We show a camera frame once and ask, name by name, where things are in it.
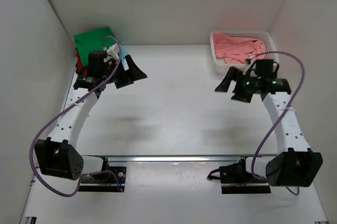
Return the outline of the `pink t shirt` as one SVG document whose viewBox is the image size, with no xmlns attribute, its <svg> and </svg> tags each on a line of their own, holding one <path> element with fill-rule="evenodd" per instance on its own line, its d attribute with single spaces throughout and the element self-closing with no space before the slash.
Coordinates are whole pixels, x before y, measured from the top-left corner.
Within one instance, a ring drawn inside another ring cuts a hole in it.
<svg viewBox="0 0 337 224">
<path fill-rule="evenodd" d="M 265 53 L 265 44 L 257 38 L 229 37 L 226 34 L 213 34 L 215 57 L 227 64 L 245 64 L 253 55 Z"/>
</svg>

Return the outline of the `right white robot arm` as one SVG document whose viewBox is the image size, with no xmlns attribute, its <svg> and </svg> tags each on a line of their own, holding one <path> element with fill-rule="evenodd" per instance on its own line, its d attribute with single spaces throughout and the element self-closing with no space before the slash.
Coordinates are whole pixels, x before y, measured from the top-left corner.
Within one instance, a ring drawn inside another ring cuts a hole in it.
<svg viewBox="0 0 337 224">
<path fill-rule="evenodd" d="M 272 187 L 309 187 L 323 158 L 321 153 L 312 150 L 301 131 L 292 106 L 295 94 L 288 81 L 267 71 L 251 77 L 231 67 L 215 90 L 227 92 L 233 81 L 236 82 L 233 100 L 249 103 L 253 94 L 261 96 L 272 121 L 262 142 L 274 133 L 277 144 L 277 155 L 273 159 L 260 157 L 256 151 L 254 156 L 245 159 L 245 164 L 236 168 L 236 177 L 242 182 L 253 177 L 263 179 Z"/>
</svg>

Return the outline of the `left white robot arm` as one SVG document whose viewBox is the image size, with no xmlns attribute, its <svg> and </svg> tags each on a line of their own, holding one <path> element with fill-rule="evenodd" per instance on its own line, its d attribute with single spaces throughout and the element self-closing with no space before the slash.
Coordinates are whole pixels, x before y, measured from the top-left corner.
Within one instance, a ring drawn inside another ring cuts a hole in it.
<svg viewBox="0 0 337 224">
<path fill-rule="evenodd" d="M 42 174 L 70 180 L 80 177 L 84 160 L 76 151 L 77 139 L 89 111 L 106 85 L 113 83 L 119 89 L 147 77 L 130 55 L 125 60 L 128 69 L 118 62 L 116 56 L 109 56 L 106 51 L 90 52 L 88 64 L 79 70 L 71 90 L 66 105 L 68 111 L 61 115 L 49 136 L 45 140 L 37 140 L 34 145 Z"/>
</svg>

